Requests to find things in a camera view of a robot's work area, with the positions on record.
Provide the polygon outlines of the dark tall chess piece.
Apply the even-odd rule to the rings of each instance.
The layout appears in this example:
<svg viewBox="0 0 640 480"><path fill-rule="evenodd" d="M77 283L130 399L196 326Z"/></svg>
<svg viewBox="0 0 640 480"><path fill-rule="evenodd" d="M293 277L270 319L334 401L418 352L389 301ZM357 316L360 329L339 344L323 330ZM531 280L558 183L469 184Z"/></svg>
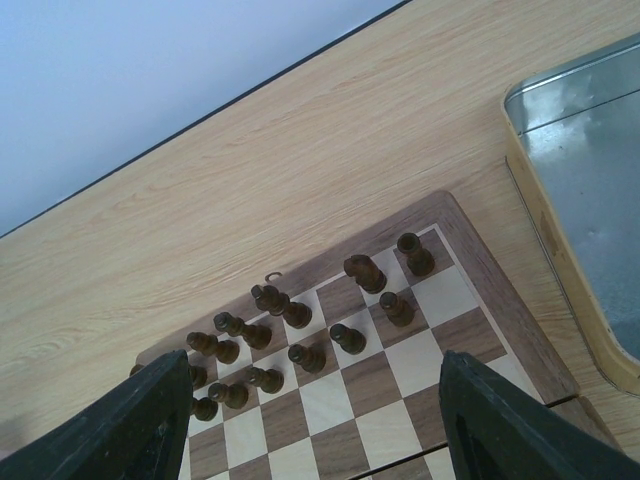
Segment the dark tall chess piece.
<svg viewBox="0 0 640 480"><path fill-rule="evenodd" d="M289 296L273 285L254 285L250 291L256 307L270 315L283 318L285 323L294 329L306 327L312 319L309 306L293 302Z"/></svg>

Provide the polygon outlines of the dark knight chess piece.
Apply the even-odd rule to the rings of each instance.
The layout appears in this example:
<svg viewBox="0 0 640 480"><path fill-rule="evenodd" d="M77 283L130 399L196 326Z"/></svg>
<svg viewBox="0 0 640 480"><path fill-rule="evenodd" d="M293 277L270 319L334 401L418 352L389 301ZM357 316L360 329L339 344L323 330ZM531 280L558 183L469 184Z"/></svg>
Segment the dark knight chess piece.
<svg viewBox="0 0 640 480"><path fill-rule="evenodd" d="M352 255L344 261L343 268L345 274L369 294L380 293L386 286L385 274L367 255Z"/></svg>

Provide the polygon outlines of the dark pawn chess piece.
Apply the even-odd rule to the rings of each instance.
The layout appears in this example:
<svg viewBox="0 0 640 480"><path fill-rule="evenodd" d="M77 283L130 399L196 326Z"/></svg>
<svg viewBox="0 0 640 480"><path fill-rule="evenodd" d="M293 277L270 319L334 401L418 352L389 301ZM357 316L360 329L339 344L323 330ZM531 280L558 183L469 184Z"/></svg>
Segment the dark pawn chess piece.
<svg viewBox="0 0 640 480"><path fill-rule="evenodd" d="M393 292L385 292L379 298L379 305L388 320L396 327L412 323L415 312L406 299Z"/></svg>
<svg viewBox="0 0 640 480"><path fill-rule="evenodd" d="M329 335L343 351L350 355L358 355L366 348L365 336L355 328L336 323L329 329Z"/></svg>
<svg viewBox="0 0 640 480"><path fill-rule="evenodd" d="M250 367L245 374L246 381L267 394L278 393L284 385L283 374L276 369Z"/></svg>
<svg viewBox="0 0 640 480"><path fill-rule="evenodd" d="M199 421L208 422L213 420L219 410L219 404L208 397L193 398L191 414Z"/></svg>
<svg viewBox="0 0 640 480"><path fill-rule="evenodd" d="M289 347L288 358L311 374L319 373L326 364L324 352L315 346L306 347L300 344L293 344Z"/></svg>

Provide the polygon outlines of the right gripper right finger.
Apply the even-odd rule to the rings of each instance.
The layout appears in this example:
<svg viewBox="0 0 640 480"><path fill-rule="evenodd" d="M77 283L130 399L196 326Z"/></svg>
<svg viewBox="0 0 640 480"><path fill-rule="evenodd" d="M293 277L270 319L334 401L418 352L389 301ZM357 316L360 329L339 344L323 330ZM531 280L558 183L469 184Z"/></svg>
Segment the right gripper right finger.
<svg viewBox="0 0 640 480"><path fill-rule="evenodd" d="M639 463L468 353L448 351L439 404L458 479L637 479Z"/></svg>

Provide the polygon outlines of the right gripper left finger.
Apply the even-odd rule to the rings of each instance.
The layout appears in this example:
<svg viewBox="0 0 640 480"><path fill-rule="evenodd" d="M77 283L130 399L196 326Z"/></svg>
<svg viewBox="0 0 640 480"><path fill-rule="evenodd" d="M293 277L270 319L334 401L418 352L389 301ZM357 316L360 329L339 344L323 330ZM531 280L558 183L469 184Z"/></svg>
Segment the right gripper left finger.
<svg viewBox="0 0 640 480"><path fill-rule="evenodd" d="M1 461L3 479L176 479L193 387L184 350L165 353Z"/></svg>

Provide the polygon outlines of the dark rook chess piece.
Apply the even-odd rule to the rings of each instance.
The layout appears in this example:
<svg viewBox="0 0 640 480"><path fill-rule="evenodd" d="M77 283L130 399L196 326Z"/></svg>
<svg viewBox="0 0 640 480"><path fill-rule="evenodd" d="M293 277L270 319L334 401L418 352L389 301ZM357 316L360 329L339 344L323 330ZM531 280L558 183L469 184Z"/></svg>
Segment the dark rook chess piece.
<svg viewBox="0 0 640 480"><path fill-rule="evenodd" d="M407 266L413 275L426 276L435 268L433 255L422 246L415 233L403 233L397 241L397 248L406 257Z"/></svg>

